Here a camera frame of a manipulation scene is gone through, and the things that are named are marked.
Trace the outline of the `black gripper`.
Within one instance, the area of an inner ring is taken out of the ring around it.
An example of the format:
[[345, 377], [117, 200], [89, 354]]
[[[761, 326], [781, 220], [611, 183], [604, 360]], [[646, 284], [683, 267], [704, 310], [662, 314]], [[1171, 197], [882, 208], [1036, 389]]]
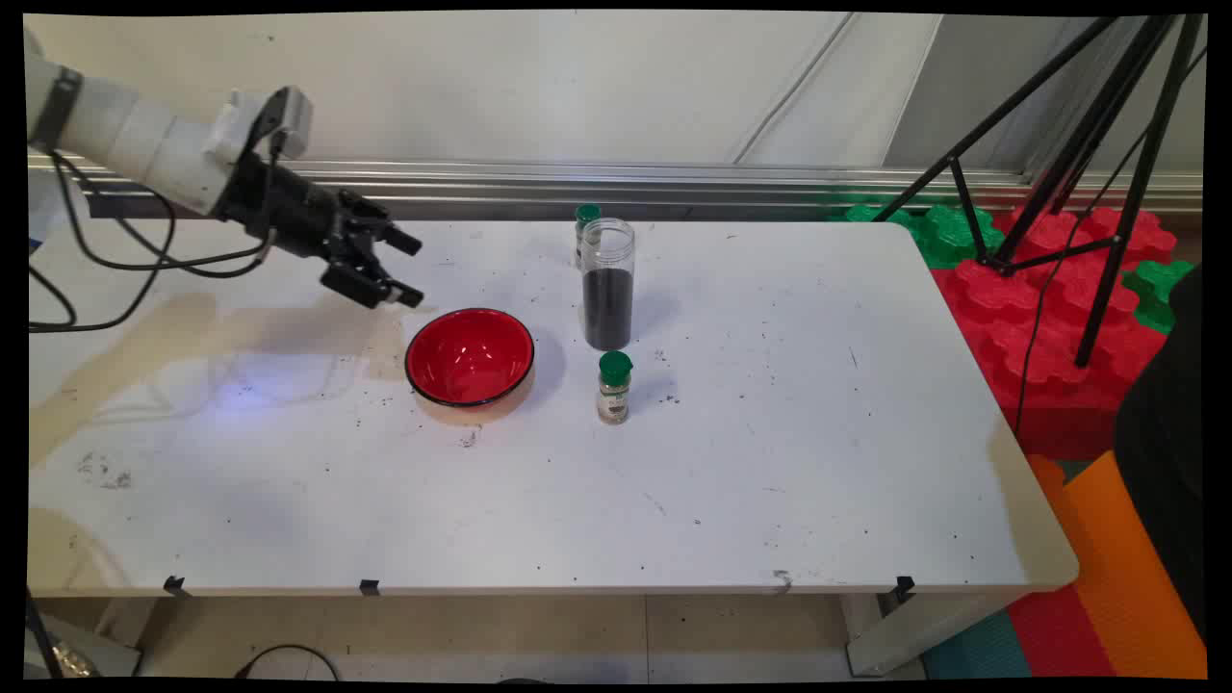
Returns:
[[217, 218], [245, 227], [259, 238], [274, 231], [272, 244], [299, 258], [326, 260], [322, 285], [365, 308], [382, 303], [416, 308], [425, 295], [397, 281], [367, 249], [350, 252], [345, 236], [387, 243], [414, 256], [423, 242], [400, 231], [379, 203], [350, 190], [312, 182], [281, 164], [270, 166], [246, 152], [230, 171], [217, 202]]

